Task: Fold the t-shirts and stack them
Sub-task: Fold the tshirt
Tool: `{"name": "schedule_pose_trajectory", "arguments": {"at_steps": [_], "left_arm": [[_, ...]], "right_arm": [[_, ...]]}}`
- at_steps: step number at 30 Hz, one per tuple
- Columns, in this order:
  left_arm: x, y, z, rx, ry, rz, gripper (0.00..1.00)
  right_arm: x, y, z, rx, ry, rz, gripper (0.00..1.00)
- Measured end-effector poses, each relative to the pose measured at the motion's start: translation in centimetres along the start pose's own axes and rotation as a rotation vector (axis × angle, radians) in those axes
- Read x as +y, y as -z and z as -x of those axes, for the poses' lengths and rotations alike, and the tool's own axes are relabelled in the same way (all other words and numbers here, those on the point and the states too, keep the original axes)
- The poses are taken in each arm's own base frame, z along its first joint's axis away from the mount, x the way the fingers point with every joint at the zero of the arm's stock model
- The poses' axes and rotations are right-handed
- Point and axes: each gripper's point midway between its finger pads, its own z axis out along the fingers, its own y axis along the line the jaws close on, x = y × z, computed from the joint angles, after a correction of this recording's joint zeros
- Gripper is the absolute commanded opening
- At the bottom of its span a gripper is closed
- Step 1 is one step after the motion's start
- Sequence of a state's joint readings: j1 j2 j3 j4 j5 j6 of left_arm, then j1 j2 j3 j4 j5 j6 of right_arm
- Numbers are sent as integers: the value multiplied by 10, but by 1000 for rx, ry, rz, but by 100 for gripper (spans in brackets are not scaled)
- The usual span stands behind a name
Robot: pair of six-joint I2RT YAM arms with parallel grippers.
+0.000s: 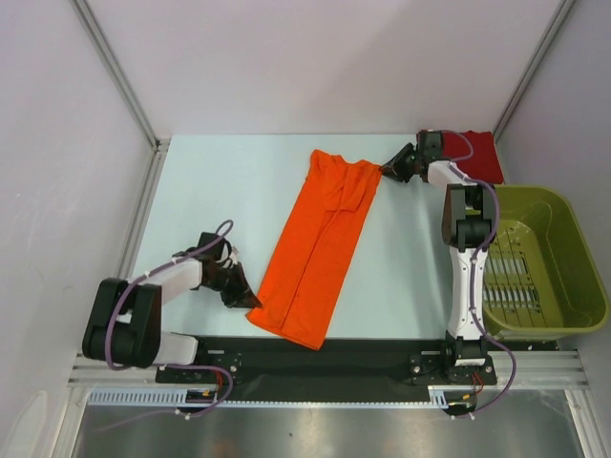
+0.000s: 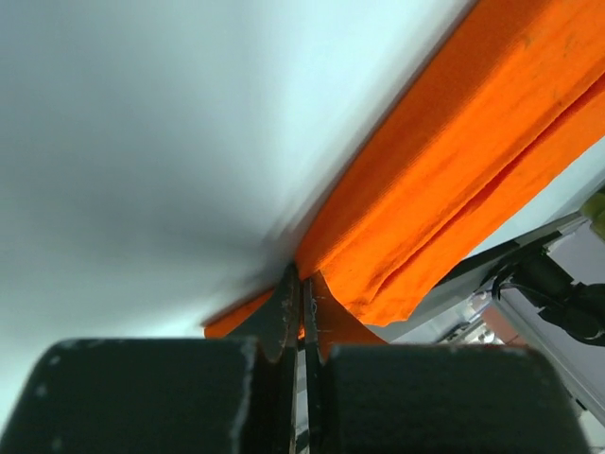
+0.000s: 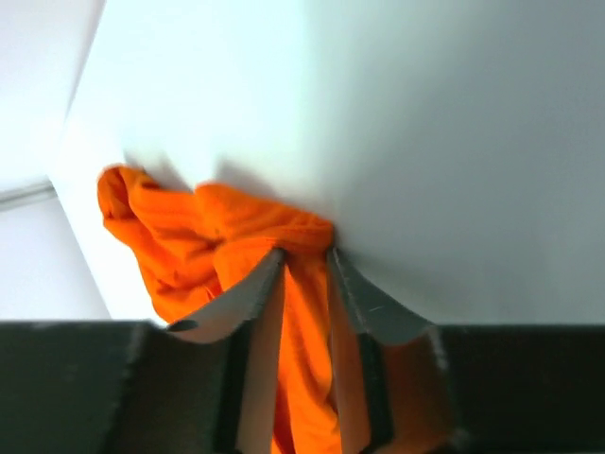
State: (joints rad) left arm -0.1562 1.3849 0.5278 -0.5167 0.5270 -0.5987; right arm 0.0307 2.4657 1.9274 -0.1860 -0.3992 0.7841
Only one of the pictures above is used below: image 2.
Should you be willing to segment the orange t shirt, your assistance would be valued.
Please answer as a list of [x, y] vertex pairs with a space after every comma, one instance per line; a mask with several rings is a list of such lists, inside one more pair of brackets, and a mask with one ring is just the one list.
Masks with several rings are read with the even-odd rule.
[[317, 197], [299, 275], [403, 321], [603, 132], [603, 3], [481, 1]]

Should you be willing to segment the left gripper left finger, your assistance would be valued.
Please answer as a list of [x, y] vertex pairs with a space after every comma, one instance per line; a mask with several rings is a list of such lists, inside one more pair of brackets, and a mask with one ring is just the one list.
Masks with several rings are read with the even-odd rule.
[[231, 430], [234, 453], [295, 451], [300, 310], [301, 284], [290, 264], [270, 297], [230, 333], [246, 360]]

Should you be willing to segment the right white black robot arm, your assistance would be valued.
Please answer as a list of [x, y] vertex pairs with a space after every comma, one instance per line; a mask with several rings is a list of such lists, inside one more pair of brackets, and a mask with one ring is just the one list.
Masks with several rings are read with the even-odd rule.
[[491, 294], [520, 291], [545, 322], [559, 327], [580, 343], [604, 345], [604, 285], [584, 284], [549, 257], [545, 249], [514, 253], [488, 275]]

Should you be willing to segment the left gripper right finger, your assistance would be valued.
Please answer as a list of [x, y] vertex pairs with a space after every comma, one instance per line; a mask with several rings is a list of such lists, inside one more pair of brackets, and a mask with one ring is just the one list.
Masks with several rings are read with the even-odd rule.
[[319, 272], [302, 283], [309, 451], [330, 453], [337, 438], [337, 384], [330, 353], [339, 345], [384, 345], [332, 294]]

